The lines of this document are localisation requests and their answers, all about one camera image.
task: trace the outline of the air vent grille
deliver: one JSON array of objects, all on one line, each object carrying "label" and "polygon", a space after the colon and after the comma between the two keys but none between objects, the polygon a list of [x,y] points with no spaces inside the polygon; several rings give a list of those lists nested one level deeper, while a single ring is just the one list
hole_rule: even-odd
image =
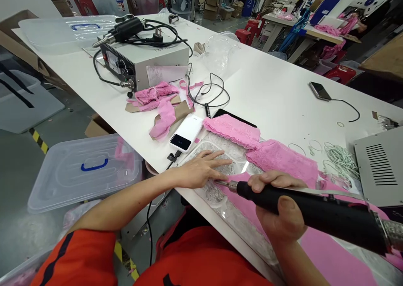
[{"label": "air vent grille", "polygon": [[381,143],[365,148],[375,185],[398,185]]}]

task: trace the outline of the orange shirt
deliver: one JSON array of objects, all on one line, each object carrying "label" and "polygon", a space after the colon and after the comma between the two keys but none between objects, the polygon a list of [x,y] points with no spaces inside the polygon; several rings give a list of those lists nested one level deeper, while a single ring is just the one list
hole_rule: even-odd
[{"label": "orange shirt", "polygon": [[[66,235],[42,265],[31,286],[117,285],[115,235],[77,230]],[[150,285],[272,285],[214,228],[202,226],[169,244],[136,281]]]}]

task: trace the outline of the orange sleeve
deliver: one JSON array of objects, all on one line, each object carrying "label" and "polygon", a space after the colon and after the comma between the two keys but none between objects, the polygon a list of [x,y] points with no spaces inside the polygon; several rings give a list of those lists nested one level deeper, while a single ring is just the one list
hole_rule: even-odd
[{"label": "orange sleeve", "polygon": [[113,232],[71,232],[56,245],[31,286],[117,285],[113,269],[114,247]]}]

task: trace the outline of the blue handle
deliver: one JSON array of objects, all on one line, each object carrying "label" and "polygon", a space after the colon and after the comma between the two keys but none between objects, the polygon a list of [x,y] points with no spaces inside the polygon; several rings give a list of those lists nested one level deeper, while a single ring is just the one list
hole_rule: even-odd
[{"label": "blue handle", "polygon": [[98,27],[99,29],[101,29],[101,27],[98,24],[76,24],[76,25],[71,25],[71,29],[73,29],[74,31],[78,31],[77,26],[89,26],[89,25],[95,25],[96,27]]},{"label": "blue handle", "polygon": [[105,162],[103,164],[101,164],[100,166],[93,166],[92,168],[85,168],[84,164],[81,164],[81,170],[83,172],[89,172],[89,171],[95,171],[96,169],[102,169],[103,167],[105,167],[108,164],[108,158],[105,158]]}]

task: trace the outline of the switch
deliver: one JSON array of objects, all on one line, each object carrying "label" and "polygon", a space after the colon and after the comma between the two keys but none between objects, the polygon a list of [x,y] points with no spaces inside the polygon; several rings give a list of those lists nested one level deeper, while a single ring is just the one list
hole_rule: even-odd
[{"label": "switch", "polygon": [[132,68],[123,69],[123,73],[126,75],[134,75],[134,71]]},{"label": "switch", "polygon": [[123,64],[122,62],[116,62],[116,67],[118,67],[119,69],[123,69],[125,67],[125,64]]}]

